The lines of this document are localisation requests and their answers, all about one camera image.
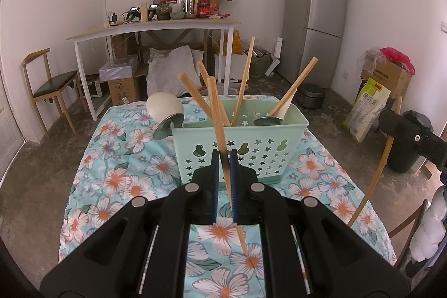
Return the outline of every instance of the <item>black chair seat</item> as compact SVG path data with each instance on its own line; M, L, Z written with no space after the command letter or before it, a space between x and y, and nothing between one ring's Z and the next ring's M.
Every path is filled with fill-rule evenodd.
M37 89L37 91L33 94L33 97L37 98L39 96L58 91L62 86L64 86L76 74L77 74L77 71L69 71L69 72L62 73L61 75L57 75L57 76L51 78L45 84L43 84L39 89Z

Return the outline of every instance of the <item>white table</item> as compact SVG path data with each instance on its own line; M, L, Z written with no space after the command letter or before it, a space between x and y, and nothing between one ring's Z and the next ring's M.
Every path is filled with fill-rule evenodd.
M93 40L95 38L106 37L107 44L110 49L113 50L112 42L110 37L112 35L119 35L124 33L134 33L134 32L144 32L144 31L157 31L163 29L220 29L220 50L219 50L219 65L218 65L218 75L217 79L221 80L222 77L222 60L224 52L224 33L225 30L228 31L228 42L226 50L226 60L225 60L225 77L223 83L223 93L228 94L229 82L230 82L230 65L231 65L231 54L233 48L233 32L234 25L239 22L225 20L225 19L192 19L192 20L169 20L169 21L150 21L150 22L131 22L127 24L122 24L120 26L102 26L95 30L76 35L67 40L73 40L75 44L76 59L78 62L79 74L82 80L82 86L84 88L85 97L87 99L87 104L92 114L93 120L98 120L99 114L102 112L104 107L110 100L110 96L101 104L101 106L95 110L92 98L90 97L90 92L87 87L87 80L85 79L84 66L82 64L82 56L79 51L79 42Z

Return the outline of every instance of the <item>bed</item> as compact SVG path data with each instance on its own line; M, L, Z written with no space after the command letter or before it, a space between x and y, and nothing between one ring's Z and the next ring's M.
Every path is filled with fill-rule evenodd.
M247 97L276 100L272 96ZM182 103L185 122L206 118L191 98L182 98ZM112 107L105 113L70 191L60 234L60 261L133 197L165 197L180 185L173 139L153 140L154 125L145 102ZM346 223L363 198L362 191L308 129L274 187L297 200L314 196ZM214 226L191 227L184 297L264 297L259 229L244 227L249 250L249 256L244 256L223 191L218 204ZM396 262L387 231L369 202L352 229L386 261Z

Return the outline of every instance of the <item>jar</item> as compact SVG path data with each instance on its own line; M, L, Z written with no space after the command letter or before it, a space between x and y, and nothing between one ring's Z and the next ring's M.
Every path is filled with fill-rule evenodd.
M157 20L159 21L167 21L171 19L169 13L172 12L172 5L165 3L160 4L156 9L155 13L157 13Z

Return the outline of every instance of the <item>white pillow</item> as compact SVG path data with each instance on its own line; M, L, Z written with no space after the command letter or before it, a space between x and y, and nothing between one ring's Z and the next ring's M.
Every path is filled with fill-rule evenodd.
M193 56L189 46L182 46L169 53L169 56L157 57L149 62L147 76L148 96L159 92L170 92L175 96L187 93L185 86L178 79L178 74L185 71L193 84L199 88L200 79L197 76Z
M168 57L169 53L171 52L169 50L156 50L153 48L150 48L149 51L151 52L151 60L159 57ZM197 62L203 61L203 51L191 50L191 52L193 54L194 68L196 70L197 76L200 77L200 70L197 67Z

